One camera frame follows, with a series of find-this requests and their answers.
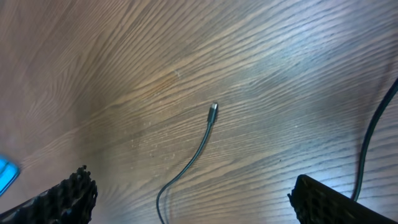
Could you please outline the black smartphone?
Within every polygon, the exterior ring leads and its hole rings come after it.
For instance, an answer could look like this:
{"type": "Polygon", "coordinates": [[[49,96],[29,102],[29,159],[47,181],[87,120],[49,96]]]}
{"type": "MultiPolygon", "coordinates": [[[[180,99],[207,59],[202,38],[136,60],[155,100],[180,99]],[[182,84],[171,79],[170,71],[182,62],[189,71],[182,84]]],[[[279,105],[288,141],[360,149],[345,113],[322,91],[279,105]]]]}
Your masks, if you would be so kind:
{"type": "Polygon", "coordinates": [[[15,182],[21,170],[18,165],[10,161],[3,155],[0,158],[0,196],[15,182]]]}

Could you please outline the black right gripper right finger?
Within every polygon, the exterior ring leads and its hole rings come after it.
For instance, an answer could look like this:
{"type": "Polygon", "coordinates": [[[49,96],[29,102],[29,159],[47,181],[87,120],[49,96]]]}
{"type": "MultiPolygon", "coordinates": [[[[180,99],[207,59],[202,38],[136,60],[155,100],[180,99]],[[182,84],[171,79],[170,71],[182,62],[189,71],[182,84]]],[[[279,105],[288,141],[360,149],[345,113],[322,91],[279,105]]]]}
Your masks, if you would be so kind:
{"type": "Polygon", "coordinates": [[[397,224],[307,175],[288,198],[301,224],[397,224]]]}

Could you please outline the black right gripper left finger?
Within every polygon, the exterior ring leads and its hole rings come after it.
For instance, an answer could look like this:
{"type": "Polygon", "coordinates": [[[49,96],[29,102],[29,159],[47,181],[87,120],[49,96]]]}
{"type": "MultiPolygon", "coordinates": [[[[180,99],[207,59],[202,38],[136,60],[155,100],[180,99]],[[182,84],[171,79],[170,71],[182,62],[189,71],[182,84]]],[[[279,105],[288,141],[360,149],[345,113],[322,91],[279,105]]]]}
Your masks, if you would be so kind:
{"type": "Polygon", "coordinates": [[[1,214],[1,224],[88,224],[98,189],[86,165],[69,178],[1,214]]]}

